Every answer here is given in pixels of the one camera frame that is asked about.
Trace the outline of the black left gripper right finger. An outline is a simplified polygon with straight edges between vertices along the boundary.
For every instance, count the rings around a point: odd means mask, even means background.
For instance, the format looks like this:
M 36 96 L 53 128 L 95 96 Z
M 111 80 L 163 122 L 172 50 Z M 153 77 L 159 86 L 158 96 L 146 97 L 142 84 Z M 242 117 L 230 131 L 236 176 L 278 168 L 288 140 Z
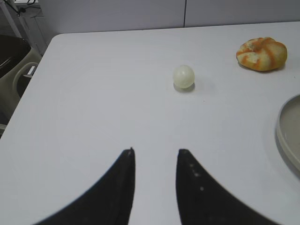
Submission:
M 223 188 L 187 149 L 176 165 L 176 196 L 183 225 L 273 225 Z

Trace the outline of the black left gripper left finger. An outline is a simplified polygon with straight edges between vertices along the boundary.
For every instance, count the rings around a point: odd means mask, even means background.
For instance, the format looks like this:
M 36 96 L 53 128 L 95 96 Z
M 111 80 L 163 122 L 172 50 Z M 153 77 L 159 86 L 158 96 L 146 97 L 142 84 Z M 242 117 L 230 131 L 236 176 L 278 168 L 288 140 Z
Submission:
M 41 225 L 127 225 L 135 193 L 135 151 L 122 151 L 83 195 Z

